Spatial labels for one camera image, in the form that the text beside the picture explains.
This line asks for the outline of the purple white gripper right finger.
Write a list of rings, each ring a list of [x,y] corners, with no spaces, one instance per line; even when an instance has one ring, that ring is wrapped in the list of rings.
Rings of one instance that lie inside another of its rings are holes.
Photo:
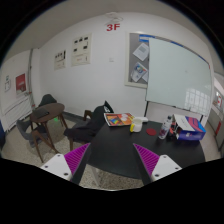
[[[133,146],[140,156],[141,162],[152,181],[157,181],[181,170],[181,167],[168,155],[159,156],[136,143],[134,143]]]

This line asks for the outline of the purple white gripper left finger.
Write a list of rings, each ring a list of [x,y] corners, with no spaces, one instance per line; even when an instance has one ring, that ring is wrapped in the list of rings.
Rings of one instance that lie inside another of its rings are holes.
[[[77,173],[89,146],[90,144],[87,143],[76,149],[73,149],[65,155],[56,154],[44,165],[42,165],[41,169],[65,180],[71,180]]]

